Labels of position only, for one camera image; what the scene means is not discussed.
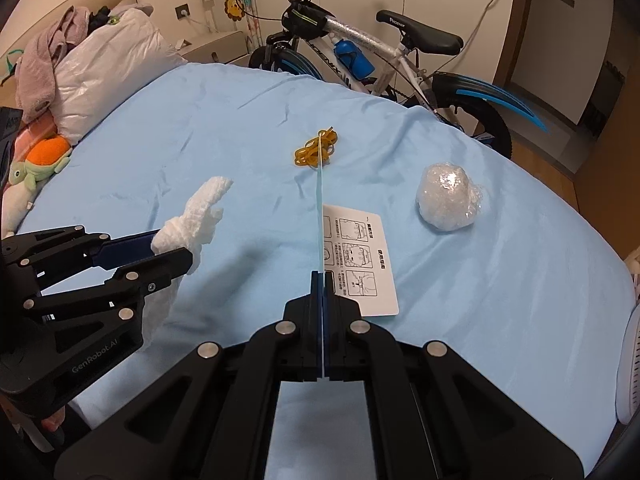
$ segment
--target rubber band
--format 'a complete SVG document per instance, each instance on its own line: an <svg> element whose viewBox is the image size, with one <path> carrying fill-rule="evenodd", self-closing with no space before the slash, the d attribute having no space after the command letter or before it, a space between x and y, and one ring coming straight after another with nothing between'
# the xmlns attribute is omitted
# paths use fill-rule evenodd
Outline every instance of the rubber band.
<svg viewBox="0 0 640 480"><path fill-rule="evenodd" d="M320 150L318 150L318 137L320 137ZM304 148L296 150L293 154L296 166L318 167L318 151L322 158L322 164L329 161L329 156L334 152L334 144L338 140L338 134L331 126L328 130L320 130L318 136L309 139Z"/></svg>

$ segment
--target orange plush toy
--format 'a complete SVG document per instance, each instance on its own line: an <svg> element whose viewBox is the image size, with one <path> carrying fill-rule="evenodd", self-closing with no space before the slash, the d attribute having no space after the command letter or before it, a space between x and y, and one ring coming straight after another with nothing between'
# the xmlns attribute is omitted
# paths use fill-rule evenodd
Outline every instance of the orange plush toy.
<svg viewBox="0 0 640 480"><path fill-rule="evenodd" d="M24 181L30 191L35 191L36 182L60 173L69 163L71 146L59 135L41 140L28 153L24 162L14 162L9 172L12 186Z"/></svg>

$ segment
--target white card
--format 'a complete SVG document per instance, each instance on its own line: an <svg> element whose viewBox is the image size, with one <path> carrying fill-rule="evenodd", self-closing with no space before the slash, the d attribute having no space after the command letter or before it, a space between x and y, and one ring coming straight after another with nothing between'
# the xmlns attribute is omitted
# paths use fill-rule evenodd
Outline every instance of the white card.
<svg viewBox="0 0 640 480"><path fill-rule="evenodd" d="M324 270L335 293L355 300L363 316L398 313L396 286L380 216L322 204Z"/></svg>

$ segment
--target stuffed toy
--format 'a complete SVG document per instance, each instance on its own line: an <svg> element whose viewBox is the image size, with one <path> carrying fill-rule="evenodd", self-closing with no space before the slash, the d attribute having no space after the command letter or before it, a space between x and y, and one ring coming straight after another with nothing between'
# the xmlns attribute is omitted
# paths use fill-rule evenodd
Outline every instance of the stuffed toy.
<svg viewBox="0 0 640 480"><path fill-rule="evenodd" d="M69 163L71 145L64 137L55 135L41 140L29 152L24 162L14 162L9 170L9 184L24 181L26 188L36 191L36 183L60 173Z"/></svg>
<svg viewBox="0 0 640 480"><path fill-rule="evenodd" d="M27 188L25 181L19 182L15 186L9 186L2 196L2 228L0 238L4 239L13 236L27 213L33 206L38 192L44 186L46 180L41 180L36 184L36 189Z"/></svg>

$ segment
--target wooden floor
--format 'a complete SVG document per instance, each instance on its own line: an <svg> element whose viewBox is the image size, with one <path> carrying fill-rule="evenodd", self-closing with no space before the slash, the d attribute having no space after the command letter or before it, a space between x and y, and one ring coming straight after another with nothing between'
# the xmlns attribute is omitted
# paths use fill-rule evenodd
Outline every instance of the wooden floor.
<svg viewBox="0 0 640 480"><path fill-rule="evenodd" d="M527 171L527 173L532 174L579 212L574 183L564 173L556 170L556 168L542 159L537 153L532 152L529 148L515 140L513 141L511 160L523 170Z"/></svg>

